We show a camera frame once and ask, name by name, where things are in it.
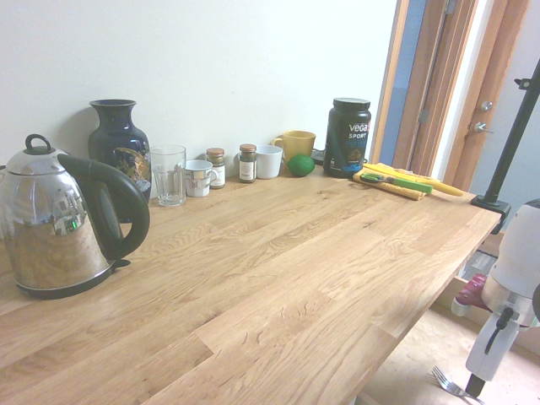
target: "small white cup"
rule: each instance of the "small white cup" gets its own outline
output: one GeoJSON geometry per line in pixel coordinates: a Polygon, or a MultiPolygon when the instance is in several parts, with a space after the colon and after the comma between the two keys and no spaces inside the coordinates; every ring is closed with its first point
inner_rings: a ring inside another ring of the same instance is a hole
{"type": "Polygon", "coordinates": [[[284,150],[279,146],[256,146],[256,178],[273,179],[279,176],[281,158],[284,150]]]}
{"type": "Polygon", "coordinates": [[[185,176],[186,194],[189,197],[204,197],[210,192],[210,183],[218,178],[218,172],[212,170],[212,162],[188,160],[185,176]]]}

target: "floor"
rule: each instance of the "floor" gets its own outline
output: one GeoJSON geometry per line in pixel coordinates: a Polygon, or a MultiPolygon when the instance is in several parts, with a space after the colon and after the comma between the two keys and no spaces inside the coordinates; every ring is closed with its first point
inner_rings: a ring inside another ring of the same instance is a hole
{"type": "MultiPolygon", "coordinates": [[[[479,331],[480,326],[468,319],[433,305],[364,388],[364,401],[358,400],[357,403],[476,403],[443,391],[430,371],[438,365],[465,388],[470,376],[465,362],[479,331]]],[[[494,381],[486,383],[479,397],[487,405],[540,405],[540,356],[514,345],[500,365],[494,381]]]]}

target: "kettle handle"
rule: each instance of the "kettle handle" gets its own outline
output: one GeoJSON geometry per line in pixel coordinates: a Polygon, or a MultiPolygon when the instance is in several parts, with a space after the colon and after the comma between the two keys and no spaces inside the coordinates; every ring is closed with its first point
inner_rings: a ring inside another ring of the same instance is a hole
{"type": "Polygon", "coordinates": [[[68,154],[57,157],[83,193],[103,256],[107,260],[119,260],[137,249],[149,231],[150,212],[135,183],[118,169],[97,160],[68,154]],[[123,196],[122,200],[132,213],[132,228],[126,237],[122,237],[109,188],[123,196]]]}

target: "black pole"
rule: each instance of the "black pole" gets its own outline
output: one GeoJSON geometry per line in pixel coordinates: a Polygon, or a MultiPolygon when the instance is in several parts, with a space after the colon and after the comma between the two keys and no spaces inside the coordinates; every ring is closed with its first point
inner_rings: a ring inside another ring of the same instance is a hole
{"type": "Polygon", "coordinates": [[[482,198],[484,203],[492,204],[497,202],[500,188],[503,186],[510,164],[520,144],[521,137],[531,118],[534,105],[537,103],[538,96],[540,95],[540,61],[538,61],[537,67],[534,69],[532,78],[524,78],[519,82],[520,89],[524,89],[526,93],[510,130],[510,135],[508,135],[508,139],[506,140],[505,148],[499,158],[499,163],[497,164],[491,183],[489,183],[489,188],[482,198]]]}
{"type": "Polygon", "coordinates": [[[500,213],[499,224],[491,231],[491,233],[495,235],[499,233],[500,229],[505,224],[506,217],[508,217],[508,214],[510,213],[510,204],[498,200],[499,192],[505,182],[510,164],[514,159],[521,137],[525,132],[527,123],[531,118],[532,111],[534,110],[534,106],[540,95],[540,61],[538,61],[537,66],[534,69],[532,78],[516,79],[516,83],[519,84],[520,89],[526,91],[520,105],[520,110],[517,112],[516,119],[514,120],[514,124],[512,125],[512,129],[510,130],[510,134],[508,135],[505,147],[499,158],[499,163],[491,178],[485,196],[476,196],[471,201],[472,205],[500,213]]]}

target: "clear glass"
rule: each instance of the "clear glass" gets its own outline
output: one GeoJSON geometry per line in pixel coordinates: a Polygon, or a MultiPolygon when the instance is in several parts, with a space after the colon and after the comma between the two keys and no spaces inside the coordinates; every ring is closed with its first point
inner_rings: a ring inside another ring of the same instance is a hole
{"type": "Polygon", "coordinates": [[[180,145],[154,146],[150,155],[159,205],[182,205],[186,201],[186,148],[180,145]]]}

